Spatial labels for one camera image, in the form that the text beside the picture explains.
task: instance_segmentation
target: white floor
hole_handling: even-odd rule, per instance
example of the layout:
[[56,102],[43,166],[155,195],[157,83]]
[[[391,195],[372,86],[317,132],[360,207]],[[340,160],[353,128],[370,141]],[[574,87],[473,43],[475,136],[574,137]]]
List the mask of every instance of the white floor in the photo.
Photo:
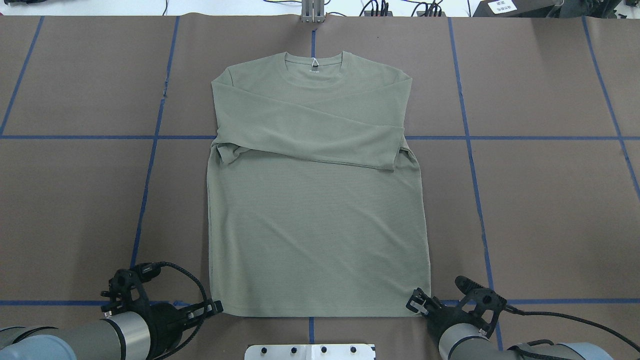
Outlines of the white floor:
[[[168,0],[168,15],[183,15],[197,12],[207,15],[280,15],[300,14],[296,3],[273,4],[262,0]],[[470,0],[474,12],[480,0]],[[365,3],[363,0],[331,0],[327,12],[340,12],[357,16]],[[415,6],[403,0],[389,0],[389,10],[394,16],[410,16]],[[161,15],[164,0],[48,0],[38,4],[0,3],[4,15]],[[443,11],[450,17],[468,16],[466,0],[444,0]],[[617,7],[618,13],[630,18],[640,18],[640,8],[624,5]]]

